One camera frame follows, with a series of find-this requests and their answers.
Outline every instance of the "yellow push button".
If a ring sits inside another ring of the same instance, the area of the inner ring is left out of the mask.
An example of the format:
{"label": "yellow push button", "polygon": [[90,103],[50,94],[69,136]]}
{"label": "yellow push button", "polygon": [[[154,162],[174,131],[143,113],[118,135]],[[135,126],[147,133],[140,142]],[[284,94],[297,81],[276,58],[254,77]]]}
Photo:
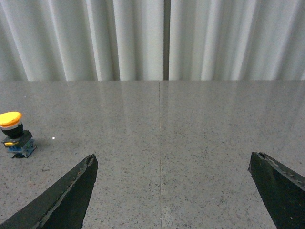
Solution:
{"label": "yellow push button", "polygon": [[11,111],[4,114],[0,114],[0,126],[10,127],[16,125],[22,117],[22,114],[17,111]]}

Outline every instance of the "speckled stone surface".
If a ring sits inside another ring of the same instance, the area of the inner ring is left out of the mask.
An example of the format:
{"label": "speckled stone surface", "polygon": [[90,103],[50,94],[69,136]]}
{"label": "speckled stone surface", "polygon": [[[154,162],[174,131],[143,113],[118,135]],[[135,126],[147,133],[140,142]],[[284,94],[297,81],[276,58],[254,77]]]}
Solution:
{"label": "speckled stone surface", "polygon": [[0,147],[1,222],[94,153],[83,228],[161,228],[159,82],[1,83],[0,97],[38,144],[28,159]]}
{"label": "speckled stone surface", "polygon": [[247,168],[264,151],[305,176],[304,98],[304,82],[162,83],[162,228],[275,228]]}
{"label": "speckled stone surface", "polygon": [[305,82],[2,82],[0,98],[38,143],[0,146],[0,223],[92,153],[85,229],[275,228],[251,152],[305,176]]}

